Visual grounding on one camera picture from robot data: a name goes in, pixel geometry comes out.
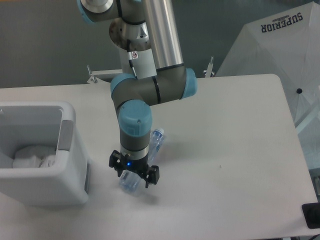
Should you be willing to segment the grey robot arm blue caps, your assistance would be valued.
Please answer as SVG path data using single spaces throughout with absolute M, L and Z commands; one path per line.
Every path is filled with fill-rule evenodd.
M 111 20 L 109 36 L 123 51 L 122 73 L 110 83 L 120 134 L 120 151 L 109 166 L 118 175 L 130 171 L 155 185 L 159 168 L 148 164 L 151 106 L 191 97 L 194 71 L 186 68 L 170 0 L 79 0 L 89 23 Z

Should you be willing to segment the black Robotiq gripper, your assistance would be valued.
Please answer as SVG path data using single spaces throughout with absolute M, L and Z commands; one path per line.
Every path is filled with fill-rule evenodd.
M 117 150 L 113 150 L 109 157 L 109 167 L 117 172 L 119 178 L 125 170 L 137 174 L 145 181 L 145 188 L 148 188 L 149 185 L 156 185 L 160 178 L 159 167 L 157 165 L 148 165 L 148 155 L 138 160 L 130 159 L 125 161 L 124 155 Z

